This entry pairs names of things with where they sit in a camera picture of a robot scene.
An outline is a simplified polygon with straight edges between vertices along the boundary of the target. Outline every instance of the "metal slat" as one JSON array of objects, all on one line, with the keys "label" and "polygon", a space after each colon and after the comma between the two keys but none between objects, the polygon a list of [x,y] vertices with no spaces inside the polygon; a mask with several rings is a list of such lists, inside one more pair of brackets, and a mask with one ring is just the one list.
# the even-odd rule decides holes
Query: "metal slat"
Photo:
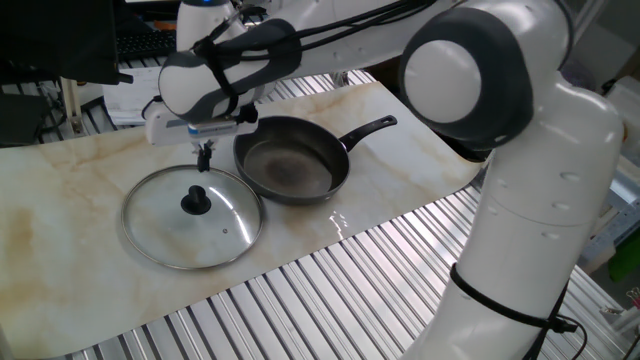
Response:
[{"label": "metal slat", "polygon": [[422,225],[424,229],[429,229],[436,238],[446,240],[447,248],[458,259],[468,235],[464,234],[455,222],[450,221],[449,217],[439,219],[437,213],[432,213],[426,207],[414,210],[413,214],[420,220],[417,224],[412,222],[414,229],[420,234],[424,234],[425,231],[422,231],[419,226]]},{"label": "metal slat", "polygon": [[390,340],[401,352],[406,350],[413,342],[414,337],[406,330],[397,312],[372,287],[372,284],[367,281],[367,278],[360,272],[344,249],[339,244],[332,245],[325,250],[325,254],[331,258],[329,266],[333,264],[334,269],[340,270],[336,277],[348,282],[348,286],[351,288],[350,292],[357,294],[359,301],[368,307],[371,314],[387,332]]},{"label": "metal slat", "polygon": [[291,99],[291,95],[290,95],[290,94],[287,94],[287,93],[284,91],[284,89],[282,88],[282,86],[280,85],[280,83],[279,83],[279,82],[278,82],[278,83],[276,83],[276,87],[275,87],[275,89],[273,89],[273,92],[272,92],[271,94],[272,94],[272,95],[273,95],[273,94],[276,94],[276,97],[275,97],[276,101],[278,101],[278,100]]},{"label": "metal slat", "polygon": [[167,61],[166,56],[154,56],[154,59],[156,60],[159,66],[164,65],[164,62]]},{"label": "metal slat", "polygon": [[111,122],[111,118],[105,115],[101,106],[92,108],[89,113],[93,118],[94,123],[98,127],[100,133],[108,133],[118,130],[118,128]]},{"label": "metal slat", "polygon": [[339,358],[359,358],[358,350],[353,346],[352,339],[345,333],[335,317],[324,306],[322,299],[306,280],[297,263],[291,263],[280,267],[282,275],[286,278],[289,286],[295,289],[296,295],[305,306],[307,312],[312,315],[318,328],[323,331],[323,335],[332,345],[333,350]]},{"label": "metal slat", "polygon": [[286,345],[283,334],[275,330],[275,326],[267,319],[258,306],[247,285],[241,284],[227,291],[233,304],[242,314],[247,327],[251,329],[256,342],[262,345],[265,357],[270,359],[291,359],[291,350]]},{"label": "metal slat", "polygon": [[323,88],[313,77],[311,76],[306,76],[303,78],[300,78],[300,80],[302,80],[302,82],[304,82],[312,91],[313,94],[318,94],[321,92],[325,92],[328,91],[327,89]]},{"label": "metal slat", "polygon": [[93,126],[91,119],[87,112],[83,111],[81,116],[82,126],[84,127],[84,132],[86,135],[98,135],[100,132],[97,130],[97,126]]},{"label": "metal slat", "polygon": [[71,357],[73,360],[97,360],[96,352],[93,348],[88,348],[74,353]]},{"label": "metal slat", "polygon": [[284,271],[282,267],[270,271],[262,276],[262,280],[278,299],[294,329],[305,339],[314,359],[343,358],[340,354],[345,350],[335,334],[320,324],[320,314],[313,304],[304,302],[302,294],[284,276]]},{"label": "metal slat", "polygon": [[[584,325],[583,320],[577,316],[573,311],[571,311],[571,309],[565,304],[562,305],[562,307],[560,308],[560,314],[568,316],[570,318],[576,319],[577,321],[581,322]],[[582,352],[581,356],[586,358],[586,359],[607,359],[611,357],[611,353],[604,347],[601,347],[599,345],[595,345],[596,343],[599,342],[595,342],[593,341],[593,333],[590,331],[589,327],[585,326],[586,330],[587,330],[587,335],[591,335],[592,336],[592,341],[587,342],[587,346],[585,347],[584,351]],[[573,348],[577,351],[580,346],[582,345],[583,342],[583,334],[580,330],[578,330],[575,333],[565,333],[562,334],[562,337],[569,343],[571,344],[571,346],[573,346]]]},{"label": "metal slat", "polygon": [[174,339],[182,344],[182,349],[184,349],[187,359],[212,359],[206,348],[202,346],[204,343],[200,339],[200,335],[186,309],[169,314],[167,317],[167,323],[170,324],[169,327],[173,330]]},{"label": "metal slat", "polygon": [[156,66],[160,66],[160,64],[158,64],[156,62],[156,60],[152,57],[149,58],[144,58],[144,59],[140,59],[140,62],[142,63],[142,65],[144,67],[156,67]]},{"label": "metal slat", "polygon": [[256,305],[265,314],[273,331],[278,335],[283,348],[293,359],[317,358],[311,353],[308,339],[301,336],[297,324],[291,322],[286,310],[281,306],[277,296],[271,291],[262,277],[245,283]]},{"label": "metal slat", "polygon": [[469,210],[469,208],[455,195],[449,195],[444,199],[449,205],[449,209],[455,211],[458,214],[458,219],[461,221],[457,222],[458,225],[464,226],[467,230],[465,235],[469,235],[471,231],[471,225],[473,224],[473,212]]},{"label": "metal slat", "polygon": [[286,99],[292,99],[296,97],[296,93],[291,90],[290,87],[286,86],[283,81],[278,81],[276,83],[276,89],[278,89]]},{"label": "metal slat", "polygon": [[322,82],[327,87],[327,89],[329,89],[327,91],[337,89],[336,85],[333,83],[333,80],[331,80],[331,76],[329,76],[329,74],[316,75],[315,78],[318,80],[318,82]]},{"label": "metal slat", "polygon": [[100,131],[100,127],[98,127],[98,124],[93,118],[93,114],[91,113],[91,110],[83,112],[83,116],[86,116],[89,119],[89,122],[91,123],[91,126],[96,133],[98,134],[102,133],[102,131]]},{"label": "metal slat", "polygon": [[102,110],[102,113],[103,113],[105,119],[107,120],[107,122],[109,123],[111,128],[114,129],[114,131],[123,130],[123,129],[127,129],[128,128],[128,127],[126,127],[124,125],[115,125],[113,123],[113,120],[111,119],[111,116],[109,115],[109,112],[107,111],[107,106],[104,103],[100,104],[100,109]]},{"label": "metal slat", "polygon": [[137,68],[142,68],[142,67],[146,67],[144,66],[144,64],[142,63],[142,61],[140,60],[127,60],[126,63],[129,65],[130,68],[132,69],[137,69]]},{"label": "metal slat", "polygon": [[174,339],[166,318],[160,318],[146,325],[149,344],[158,351],[160,359],[183,359],[183,350]]},{"label": "metal slat", "polygon": [[226,330],[227,337],[233,341],[238,355],[243,359],[264,359],[263,351],[251,336],[240,314],[231,303],[229,295],[222,292],[209,300],[209,305],[220,325]]},{"label": "metal slat", "polygon": [[456,193],[456,195],[460,199],[463,199],[464,202],[469,205],[469,209],[475,214],[476,210],[477,210],[477,207],[478,207],[479,200],[476,199],[475,197],[471,196],[471,194],[470,194],[471,190],[474,190],[473,187],[467,186],[466,188],[462,189],[461,191],[458,191]]},{"label": "metal slat", "polygon": [[545,345],[548,345],[551,350],[551,352],[548,352],[547,354],[554,354],[557,359],[570,359],[570,356],[572,356],[572,354],[566,354],[563,349],[558,346],[557,339],[554,340],[553,337],[549,335],[547,335],[545,339]]},{"label": "metal slat", "polygon": [[464,194],[464,191],[458,191],[457,193],[453,194],[453,196],[460,201],[461,204],[464,205],[464,207],[469,211],[469,213],[471,213],[471,217],[469,218],[469,220],[471,220],[471,222],[473,222],[473,218],[474,215],[476,213],[476,207],[478,206],[478,204],[476,202],[473,202],[469,197],[467,197]]},{"label": "metal slat", "polygon": [[562,357],[560,355],[558,350],[555,348],[555,346],[553,346],[549,342],[548,339],[545,339],[544,344],[542,344],[542,354],[541,355],[545,356],[547,359],[552,359],[552,360],[565,359],[564,357]]},{"label": "metal slat", "polygon": [[[428,324],[437,308],[437,295],[435,295],[437,290],[433,288],[425,290],[423,288],[423,285],[413,275],[415,271],[407,264],[405,259],[401,260],[394,249],[387,244],[388,239],[383,234],[377,232],[376,229],[372,229],[366,234],[368,235],[367,237],[357,236],[358,240],[360,240],[358,244],[366,248],[365,251],[370,255],[377,255],[376,260],[380,261],[380,264],[384,266],[384,269],[379,268],[380,271],[399,275],[399,278],[396,277],[393,282],[398,283],[401,294],[406,294],[408,305],[416,309],[416,313],[422,318],[425,325]],[[427,269],[425,269],[424,274],[434,280],[437,279]]]},{"label": "metal slat", "polygon": [[556,349],[560,359],[570,359],[576,353],[576,349],[571,346],[560,334],[549,332],[547,341]]},{"label": "metal slat", "polygon": [[359,73],[359,71],[350,71],[349,72],[349,84],[361,85],[366,84],[370,81],[367,81],[363,78],[363,76]]},{"label": "metal slat", "polygon": [[343,241],[339,245],[366,278],[366,282],[358,282],[358,285],[365,286],[368,284],[373,287],[380,298],[385,301],[391,312],[402,323],[404,329],[410,334],[411,339],[415,340],[420,334],[421,329],[426,326],[426,322],[424,322],[416,310],[409,305],[408,300],[402,296],[397,286],[388,281],[388,278],[375,269],[370,261],[367,261],[367,254],[364,254],[364,250],[358,247],[358,245],[351,244],[356,241],[357,239],[353,238]]},{"label": "metal slat", "polygon": [[476,204],[480,203],[480,188],[478,188],[473,181],[471,182],[471,186],[467,186],[466,188],[462,189],[462,191],[464,191],[466,194],[469,194],[471,199],[475,201]]},{"label": "metal slat", "polygon": [[[390,248],[395,249],[397,256],[405,258],[409,263],[424,263],[426,267],[416,268],[414,272],[423,275],[429,283],[436,287],[438,293],[442,293],[444,288],[439,286],[438,281],[442,285],[448,281],[450,265],[442,259],[442,255],[439,251],[445,253],[446,249],[443,245],[437,243],[437,239],[432,234],[424,234],[421,241],[416,241],[416,234],[409,229],[402,219],[395,219],[380,225],[378,228],[372,229],[372,233],[380,232],[388,240]],[[453,263],[453,257],[449,254],[451,263]]]},{"label": "metal slat", "polygon": [[293,97],[306,95],[298,86],[296,86],[293,80],[282,80],[280,83],[289,93],[291,93]]},{"label": "metal slat", "polygon": [[371,82],[376,82],[377,80],[373,78],[373,76],[371,76],[371,74],[369,74],[367,71],[365,70],[353,70],[354,73],[360,75],[364,82],[366,83],[371,83]]},{"label": "metal slat", "polygon": [[298,87],[305,96],[315,94],[313,88],[311,88],[303,79],[291,79],[291,82]]},{"label": "metal slat", "polygon": [[602,354],[623,352],[624,349],[616,344],[614,336],[612,336],[613,334],[610,334],[609,330],[603,327],[602,324],[594,321],[594,317],[587,311],[588,310],[579,304],[578,299],[576,299],[571,292],[567,291],[561,313],[573,317],[584,325],[589,337],[592,339],[588,346],[595,346],[596,350]]},{"label": "metal slat", "polygon": [[263,104],[268,104],[268,103],[273,102],[273,97],[271,96],[271,94],[268,94],[267,96],[265,96],[261,100],[262,100]]},{"label": "metal slat", "polygon": [[427,215],[426,217],[432,220],[432,224],[441,231],[444,237],[450,240],[457,250],[462,251],[462,243],[469,236],[468,231],[458,225],[462,221],[455,214],[448,211],[442,203],[436,202],[430,205],[423,207],[420,211],[424,212]]},{"label": "metal slat", "polygon": [[107,359],[127,359],[124,349],[120,344],[120,339],[115,337],[98,344],[102,358]]},{"label": "metal slat", "polygon": [[443,227],[440,227],[440,223],[438,222],[435,216],[430,216],[426,214],[423,209],[417,209],[413,212],[407,213],[402,217],[402,220],[409,226],[409,228],[416,234],[416,238],[428,238],[433,237],[435,241],[438,241],[442,244],[442,247],[446,250],[446,252],[441,252],[439,248],[433,247],[433,240],[430,242],[425,240],[429,245],[431,245],[430,249],[434,249],[438,251],[438,253],[442,253],[440,256],[442,259],[453,259],[454,262],[458,260],[458,256],[462,252],[462,246],[458,244],[450,233],[447,233],[446,230],[443,230]]},{"label": "metal slat", "polygon": [[276,86],[274,91],[272,91],[269,94],[269,99],[272,102],[276,102],[276,101],[281,101],[281,100],[285,100],[286,97],[278,90],[278,87]]},{"label": "metal slat", "polygon": [[362,304],[358,304],[339,283],[321,254],[306,256],[298,261],[298,265],[362,358],[381,359],[383,354],[390,352],[372,323],[373,316],[367,316]]},{"label": "metal slat", "polygon": [[208,352],[218,359],[233,359],[239,357],[239,350],[231,342],[227,332],[223,329],[213,312],[208,300],[200,301],[187,308],[189,316],[197,331],[201,334]]},{"label": "metal slat", "polygon": [[151,350],[144,331],[137,328],[122,334],[133,360],[155,360],[156,357]]},{"label": "metal slat", "polygon": [[315,75],[311,77],[311,80],[317,83],[324,91],[334,90],[336,87],[331,80],[327,80],[322,75]]},{"label": "metal slat", "polygon": [[571,282],[575,284],[576,291],[580,291],[581,298],[585,298],[591,301],[591,305],[618,307],[619,305],[607,294],[602,288],[600,288],[584,271],[579,268],[573,270]]},{"label": "metal slat", "polygon": [[387,321],[382,319],[378,311],[383,310],[388,314],[390,314],[390,311],[382,301],[371,303],[372,299],[367,295],[375,296],[375,293],[363,294],[355,286],[354,282],[348,279],[347,272],[344,270],[344,266],[348,265],[348,261],[346,259],[344,259],[344,263],[336,261],[328,249],[319,251],[312,258],[333,287],[336,288],[343,301],[348,304],[349,310],[356,317],[362,319],[362,322],[368,323],[368,335],[376,343],[378,350],[386,358],[397,358],[402,355],[404,346],[400,344],[394,335],[394,331],[402,331],[403,329],[399,326],[399,323],[397,325],[394,324],[394,321],[397,323],[397,319],[388,318],[386,319]]}]

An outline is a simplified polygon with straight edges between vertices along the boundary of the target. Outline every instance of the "black pan handle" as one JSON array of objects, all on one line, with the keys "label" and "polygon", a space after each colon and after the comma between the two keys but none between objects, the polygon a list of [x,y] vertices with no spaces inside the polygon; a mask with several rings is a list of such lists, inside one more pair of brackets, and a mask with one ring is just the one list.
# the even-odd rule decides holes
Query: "black pan handle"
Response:
[{"label": "black pan handle", "polygon": [[353,130],[347,135],[340,138],[340,142],[344,145],[344,148],[347,149],[347,152],[351,151],[360,140],[365,137],[373,134],[374,132],[384,129],[389,126],[396,125],[398,120],[392,116],[385,116],[382,119],[372,121],[366,125],[362,125],[359,128]]}]

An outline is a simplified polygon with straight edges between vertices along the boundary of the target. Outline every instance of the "robotic arm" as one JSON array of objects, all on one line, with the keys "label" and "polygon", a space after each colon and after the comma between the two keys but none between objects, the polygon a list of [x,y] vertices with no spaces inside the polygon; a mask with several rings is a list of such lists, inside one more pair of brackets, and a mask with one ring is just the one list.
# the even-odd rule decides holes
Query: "robotic arm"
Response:
[{"label": "robotic arm", "polygon": [[[504,308],[547,319],[622,139],[615,109],[557,71],[572,42],[567,19],[554,0],[298,0],[247,31],[227,0],[185,1],[183,51],[163,67],[147,136],[162,145],[250,132],[246,106],[274,81],[402,55],[416,117],[470,148],[496,149],[455,275]],[[477,300],[450,282],[405,359],[525,357],[540,328]]]}]

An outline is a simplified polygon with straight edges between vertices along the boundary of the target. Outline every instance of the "glass lid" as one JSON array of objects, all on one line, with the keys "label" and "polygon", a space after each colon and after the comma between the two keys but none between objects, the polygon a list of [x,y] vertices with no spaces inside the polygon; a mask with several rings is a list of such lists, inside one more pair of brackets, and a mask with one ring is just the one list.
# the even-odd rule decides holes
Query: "glass lid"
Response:
[{"label": "glass lid", "polygon": [[155,172],[127,195],[122,225],[133,246],[151,260],[178,269],[233,261],[262,229],[258,196],[240,178],[195,165]]}]

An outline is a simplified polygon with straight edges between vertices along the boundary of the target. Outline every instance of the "white cylinder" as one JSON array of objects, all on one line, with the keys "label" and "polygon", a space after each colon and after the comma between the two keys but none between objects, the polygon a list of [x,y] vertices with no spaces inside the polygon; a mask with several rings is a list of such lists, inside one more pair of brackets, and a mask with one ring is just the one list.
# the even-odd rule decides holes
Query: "white cylinder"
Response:
[{"label": "white cylinder", "polygon": [[[480,293],[548,318],[613,178],[622,124],[600,96],[558,74],[531,124],[498,148],[457,269]],[[404,359],[522,359],[540,329],[490,310],[449,283]]]}]

